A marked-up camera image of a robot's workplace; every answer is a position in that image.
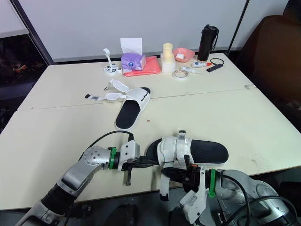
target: tissue box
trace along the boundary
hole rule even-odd
[[[146,63],[145,55],[125,53],[121,57],[121,63],[124,69],[142,71]]]

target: green clip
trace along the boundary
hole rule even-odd
[[[216,196],[214,188],[215,188],[215,169],[212,169],[211,176],[210,176],[210,188],[209,188],[209,193],[208,193],[208,196],[210,198],[214,198]]]
[[[115,154],[116,154],[116,148],[115,147],[110,147],[109,149],[111,149],[111,158],[110,158],[110,164],[109,164],[109,169],[113,169],[113,164],[114,164],[114,158],[115,158]]]

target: black thermos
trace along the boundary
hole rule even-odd
[[[206,25],[202,30],[201,43],[198,49],[198,60],[207,61],[213,47],[215,37],[218,35],[217,27]]]

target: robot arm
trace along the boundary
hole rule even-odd
[[[237,170],[206,170],[204,166],[190,164],[189,156],[185,156],[185,169],[167,167],[162,173],[172,181],[183,184],[188,192],[180,201],[186,220],[193,224],[206,208],[207,196],[216,197],[221,201],[229,201],[245,205],[245,197],[239,186],[229,178],[234,178],[246,190],[249,201],[264,197],[278,196],[277,192],[263,181],[253,180],[247,174]],[[259,225],[299,225],[295,216],[280,199],[264,200],[252,206],[252,213]],[[219,223],[224,223],[231,214],[219,215]]]
[[[57,225],[99,170],[117,169],[117,172],[128,171],[130,175],[132,168],[145,168],[156,164],[144,156],[139,156],[139,153],[140,147],[134,140],[124,144],[120,152],[116,152],[115,147],[88,148],[80,160],[67,170],[48,194],[39,200],[16,226]]]

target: tape roll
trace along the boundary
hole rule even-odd
[[[173,77],[178,80],[186,80],[187,76],[188,76],[188,72],[182,69],[175,70],[173,73]]]

